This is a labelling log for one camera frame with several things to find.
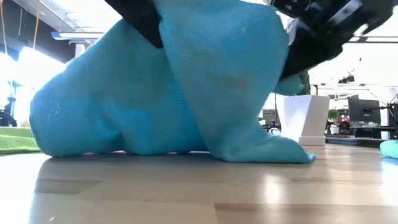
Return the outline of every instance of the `ceiling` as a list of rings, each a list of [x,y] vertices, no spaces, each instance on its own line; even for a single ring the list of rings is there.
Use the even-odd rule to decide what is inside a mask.
[[[13,0],[37,14],[36,0]],[[121,16],[104,0],[40,0],[40,19],[60,32],[106,32]]]

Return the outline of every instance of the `blue object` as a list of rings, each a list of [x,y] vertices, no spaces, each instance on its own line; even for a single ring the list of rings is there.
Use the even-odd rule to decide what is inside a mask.
[[[44,153],[314,159],[259,126],[270,92],[302,89],[296,76],[278,83],[288,37],[273,7],[238,0],[159,0],[156,7],[164,49],[120,21],[37,92],[30,125]]]
[[[398,159],[398,140],[385,141],[380,144],[383,155]]]

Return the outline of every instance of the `cable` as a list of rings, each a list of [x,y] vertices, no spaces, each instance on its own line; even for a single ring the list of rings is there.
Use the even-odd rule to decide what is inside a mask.
[[[37,28],[39,27],[39,17],[40,17],[40,0],[37,0],[36,27],[35,27],[35,36],[33,39],[33,49],[36,48],[36,38],[37,38]]]
[[[382,104],[384,104],[388,108],[387,104],[385,102],[381,101],[375,94],[372,93],[372,91],[368,90],[368,92],[370,92],[374,97],[376,97],[377,100],[379,100]],[[390,112],[391,116],[394,118],[394,114],[392,113],[392,111],[390,109],[388,109],[388,112]]]
[[[394,99],[396,99],[398,97],[398,94],[396,94],[393,99],[390,101],[390,104],[394,101]]]
[[[4,26],[4,16],[2,13],[2,0],[0,0],[0,14],[1,14],[1,27],[2,27],[2,37],[4,40],[4,52],[8,55],[7,51],[7,41],[6,41],[6,27]]]

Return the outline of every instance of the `computer monitor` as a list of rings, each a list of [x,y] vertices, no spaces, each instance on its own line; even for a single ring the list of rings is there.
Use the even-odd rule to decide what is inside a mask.
[[[349,119],[381,123],[380,102],[377,100],[348,99]]]
[[[278,111],[274,110],[274,109],[263,110],[262,111],[262,118],[266,121],[266,124],[272,124],[273,121],[275,123],[279,123]]]
[[[349,116],[348,109],[338,109],[337,111],[338,111],[338,114],[339,114],[340,116],[341,116],[341,115],[344,115],[344,117]]]

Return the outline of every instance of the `desk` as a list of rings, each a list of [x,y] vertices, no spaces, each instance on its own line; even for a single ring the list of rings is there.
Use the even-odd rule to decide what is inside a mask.
[[[3,156],[0,223],[397,224],[397,192],[390,187],[395,159],[366,147],[305,149],[318,159],[231,164],[208,153]],[[273,187],[283,193],[275,195]]]
[[[396,130],[393,127],[381,126],[379,128],[373,127],[351,127],[356,138],[367,137],[373,139],[381,139],[381,132],[388,131],[394,133]]]
[[[379,149],[380,144],[385,140],[370,138],[336,138],[326,137],[327,144],[339,144],[344,146],[362,146]]]

